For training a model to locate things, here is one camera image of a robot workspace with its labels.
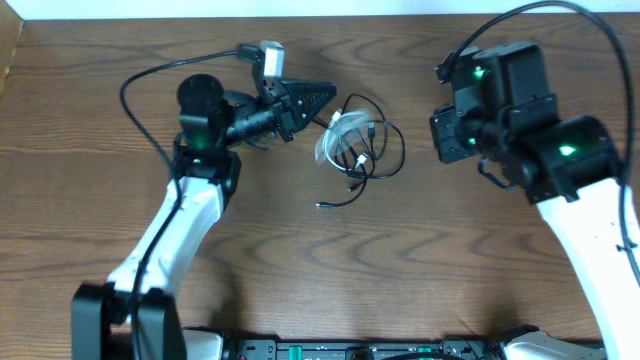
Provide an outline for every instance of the white robotic arm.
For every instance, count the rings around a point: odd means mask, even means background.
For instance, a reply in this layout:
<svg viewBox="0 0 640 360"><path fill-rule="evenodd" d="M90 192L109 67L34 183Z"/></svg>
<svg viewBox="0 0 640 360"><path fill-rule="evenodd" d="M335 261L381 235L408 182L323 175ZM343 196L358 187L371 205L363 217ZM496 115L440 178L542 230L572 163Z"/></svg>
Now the white robotic arm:
<svg viewBox="0 0 640 360"><path fill-rule="evenodd" d="M157 288L166 294L177 295L202 239L220 219L224 210L220 185L212 184L209 179L185 176L180 179L180 186L183 194L182 206L151 254L140 287L141 294ZM176 188L172 181L167 185L167 194L158 214L138 245L109 275L107 281L115 284L116 291L131 292L140 258L171 212L175 200Z"/></svg>
<svg viewBox="0 0 640 360"><path fill-rule="evenodd" d="M569 203L558 196L537 204L573 265L610 360L637 358L635 342L640 324L640 287L626 253L619 250L624 246L618 216L619 192L618 183L609 178L579 189L577 201ZM631 240L637 243L640 228L630 189L626 195L627 228ZM631 251L638 259L638 248ZM541 332L513 339L504 351L512 360L605 357L599 350L559 341Z"/></svg>

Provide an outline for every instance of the wooden edge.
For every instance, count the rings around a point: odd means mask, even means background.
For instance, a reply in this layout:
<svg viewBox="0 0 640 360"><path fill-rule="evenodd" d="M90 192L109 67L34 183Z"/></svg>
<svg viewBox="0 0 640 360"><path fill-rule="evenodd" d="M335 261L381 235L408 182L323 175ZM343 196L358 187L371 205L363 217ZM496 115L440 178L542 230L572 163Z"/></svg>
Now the wooden edge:
<svg viewBox="0 0 640 360"><path fill-rule="evenodd" d="M23 24L11 6L5 0L0 0L0 95L9 76Z"/></svg>

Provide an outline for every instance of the black circuit board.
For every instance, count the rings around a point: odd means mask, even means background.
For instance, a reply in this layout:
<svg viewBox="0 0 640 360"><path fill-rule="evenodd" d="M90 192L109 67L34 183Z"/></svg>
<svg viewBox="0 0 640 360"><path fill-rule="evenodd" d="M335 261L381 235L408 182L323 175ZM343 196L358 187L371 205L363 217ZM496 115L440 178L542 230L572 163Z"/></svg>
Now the black circuit board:
<svg viewBox="0 0 640 360"><path fill-rule="evenodd" d="M429 359L431 352L447 353L462 359L476 360L471 351L483 356L485 342L446 340L424 343L375 342L276 342L273 340L243 340L238 343L238 358L246 360L351 360L354 353L370 350L375 360L406 353L423 352Z"/></svg>

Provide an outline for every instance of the white connector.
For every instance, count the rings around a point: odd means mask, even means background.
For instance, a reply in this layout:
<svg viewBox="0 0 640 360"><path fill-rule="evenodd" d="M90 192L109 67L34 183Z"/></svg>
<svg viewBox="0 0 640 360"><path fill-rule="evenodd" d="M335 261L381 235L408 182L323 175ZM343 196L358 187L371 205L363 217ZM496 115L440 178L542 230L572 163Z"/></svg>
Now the white connector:
<svg viewBox="0 0 640 360"><path fill-rule="evenodd" d="M358 155L358 159L356 160L356 165L353 167L354 169L357 168L360 165L364 165L367 160L369 160L369 157L366 154L360 154Z"/></svg>
<svg viewBox="0 0 640 360"><path fill-rule="evenodd" d="M329 123L329 127L333 126L333 124L335 124L336 121L340 119L340 116L342 116L342 109L338 108L336 111L334 111L333 115L331 115L331 122Z"/></svg>

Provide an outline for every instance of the green led light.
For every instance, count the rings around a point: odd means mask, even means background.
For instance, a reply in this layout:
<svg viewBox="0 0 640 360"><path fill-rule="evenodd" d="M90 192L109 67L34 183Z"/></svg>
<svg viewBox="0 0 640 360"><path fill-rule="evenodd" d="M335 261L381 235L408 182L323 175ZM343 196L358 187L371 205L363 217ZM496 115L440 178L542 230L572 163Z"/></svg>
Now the green led light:
<svg viewBox="0 0 640 360"><path fill-rule="evenodd" d="M431 348L430 347L419 347L418 348L418 352L431 352ZM420 358L420 360L431 360L433 358Z"/></svg>
<svg viewBox="0 0 640 360"><path fill-rule="evenodd" d="M562 145L558 150L560 150L560 154L562 154L562 156L569 156L574 152L578 151L578 149L576 149L571 145Z"/></svg>
<svg viewBox="0 0 640 360"><path fill-rule="evenodd" d="M484 76L484 73L487 70L481 68L480 66L476 66L476 71L473 72L473 76L476 77L476 79L482 79L482 76Z"/></svg>
<svg viewBox="0 0 640 360"><path fill-rule="evenodd" d="M205 149L209 145L209 138L206 135L196 135L196 138L193 140L193 146L196 150Z"/></svg>
<svg viewBox="0 0 640 360"><path fill-rule="evenodd" d="M302 346L289 347L289 360L302 360Z"/></svg>

